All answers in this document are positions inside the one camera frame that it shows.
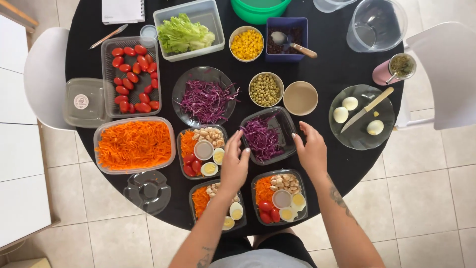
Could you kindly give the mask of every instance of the person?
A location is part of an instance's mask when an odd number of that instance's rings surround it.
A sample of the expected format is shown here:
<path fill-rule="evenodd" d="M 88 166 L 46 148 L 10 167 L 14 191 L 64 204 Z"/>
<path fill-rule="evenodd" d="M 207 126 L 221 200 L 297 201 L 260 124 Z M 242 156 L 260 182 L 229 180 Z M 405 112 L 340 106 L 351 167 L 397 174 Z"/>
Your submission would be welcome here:
<path fill-rule="evenodd" d="M 359 226 L 327 173 L 327 148 L 323 137 L 312 126 L 299 122 L 306 145 L 292 134 L 302 167 L 317 193 L 319 208 L 339 267 L 384 267 L 370 239 Z M 243 186 L 248 175 L 250 149 L 241 152 L 237 131 L 225 145 L 221 166 L 221 186 L 200 220 L 175 254 L 171 268 L 250 268 L 314 267 L 302 241 L 288 228 L 255 237 L 251 246 L 246 237 L 222 237 L 221 228 L 230 200 Z"/>

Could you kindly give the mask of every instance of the beige bowl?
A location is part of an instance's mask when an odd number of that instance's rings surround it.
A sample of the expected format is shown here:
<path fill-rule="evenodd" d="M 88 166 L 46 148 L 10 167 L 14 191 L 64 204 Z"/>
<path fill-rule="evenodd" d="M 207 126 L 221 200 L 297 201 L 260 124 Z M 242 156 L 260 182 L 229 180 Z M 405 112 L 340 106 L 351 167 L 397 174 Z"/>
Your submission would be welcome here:
<path fill-rule="evenodd" d="M 318 100 L 316 89 L 304 81 L 289 85 L 283 96 L 284 107 L 294 115 L 310 114 L 316 108 Z"/>
<path fill-rule="evenodd" d="M 256 56 L 254 59 L 251 59 L 251 60 L 242 60 L 240 58 L 238 58 L 237 56 L 235 56 L 233 54 L 233 52 L 231 52 L 231 43 L 233 42 L 233 38 L 236 36 L 236 35 L 239 35 L 240 33 L 242 32 L 246 32 L 248 30 L 255 30 L 257 33 L 261 34 L 261 38 L 263 39 L 263 48 L 261 49 L 261 51 L 259 52 L 258 56 Z M 256 29 L 255 27 L 252 27 L 252 26 L 241 26 L 239 27 L 238 29 L 234 30 L 232 33 L 231 33 L 231 36 L 230 36 L 230 40 L 228 41 L 228 47 L 230 48 L 230 52 L 231 52 L 231 55 L 233 55 L 233 57 L 235 57 L 235 59 L 239 60 L 240 62 L 252 62 L 254 61 L 255 59 L 257 59 L 261 53 L 263 52 L 263 49 L 265 48 L 265 39 L 263 37 L 263 34 L 258 30 Z"/>
<path fill-rule="evenodd" d="M 274 76 L 274 78 L 276 79 L 276 83 L 278 84 L 278 88 L 279 88 L 279 99 L 278 101 L 271 105 L 271 106 L 262 106 L 262 105 L 259 105 L 258 103 L 256 103 L 253 99 L 251 99 L 251 83 L 253 83 L 253 80 L 255 78 L 257 78 L 260 74 L 271 74 L 272 76 Z M 274 105 L 278 104 L 281 99 L 283 98 L 283 94 L 284 94 L 284 84 L 283 84 L 283 81 L 281 81 L 281 78 L 279 78 L 279 76 L 275 75 L 274 73 L 272 72 L 260 72 L 259 74 L 255 75 L 253 77 L 253 79 L 251 79 L 251 81 L 249 82 L 249 85 L 248 85 L 248 95 L 249 95 L 249 98 L 258 106 L 260 107 L 263 107 L 263 108 L 268 108 L 268 107 L 273 107 Z"/>

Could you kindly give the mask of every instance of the hand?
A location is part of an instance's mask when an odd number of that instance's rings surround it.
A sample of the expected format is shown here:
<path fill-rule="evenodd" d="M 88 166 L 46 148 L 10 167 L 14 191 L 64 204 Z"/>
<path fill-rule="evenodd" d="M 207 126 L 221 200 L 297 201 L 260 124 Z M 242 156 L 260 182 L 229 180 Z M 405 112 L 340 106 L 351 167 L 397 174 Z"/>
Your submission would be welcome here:
<path fill-rule="evenodd" d="M 220 191 L 229 191 L 235 196 L 243 186 L 248 175 L 248 161 L 250 149 L 246 148 L 243 153 L 240 150 L 241 136 L 243 131 L 236 131 L 225 145 L 225 155 L 221 165 Z"/>
<path fill-rule="evenodd" d="M 311 125 L 299 121 L 299 127 L 306 135 L 306 146 L 301 137 L 292 134 L 296 143 L 297 155 L 302 167 L 306 170 L 310 178 L 327 175 L 327 147 L 324 138 Z"/>

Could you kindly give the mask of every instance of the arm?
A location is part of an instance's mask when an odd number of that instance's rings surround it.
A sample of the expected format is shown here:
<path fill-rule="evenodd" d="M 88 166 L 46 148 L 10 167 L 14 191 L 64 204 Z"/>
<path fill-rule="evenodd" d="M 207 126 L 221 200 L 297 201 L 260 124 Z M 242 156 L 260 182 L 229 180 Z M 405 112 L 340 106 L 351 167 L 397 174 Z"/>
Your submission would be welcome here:
<path fill-rule="evenodd" d="M 359 226 L 327 173 L 327 148 L 312 126 L 299 122 L 307 136 L 293 135 L 299 160 L 314 185 L 324 225 L 339 267 L 384 267 L 382 258 Z"/>
<path fill-rule="evenodd" d="M 221 166 L 221 185 L 218 193 L 180 246 L 169 265 L 170 268 L 205 268 L 210 265 L 231 201 L 248 175 L 249 148 L 241 154 L 241 160 L 238 158 L 241 153 L 239 147 L 242 134 L 242 131 L 237 131 L 228 140 Z"/>

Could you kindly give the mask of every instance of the blue container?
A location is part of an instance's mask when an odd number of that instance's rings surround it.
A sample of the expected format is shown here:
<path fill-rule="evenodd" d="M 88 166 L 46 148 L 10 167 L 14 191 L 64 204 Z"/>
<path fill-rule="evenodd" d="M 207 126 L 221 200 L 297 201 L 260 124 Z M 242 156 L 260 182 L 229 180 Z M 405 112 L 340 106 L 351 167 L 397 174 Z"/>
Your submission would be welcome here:
<path fill-rule="evenodd" d="M 307 29 L 308 22 L 306 18 L 268 18 L 266 21 L 266 54 L 265 61 L 267 62 L 299 62 L 304 58 L 304 54 L 268 54 L 268 29 L 270 27 L 293 28 L 302 27 L 302 43 L 301 45 L 307 47 Z"/>

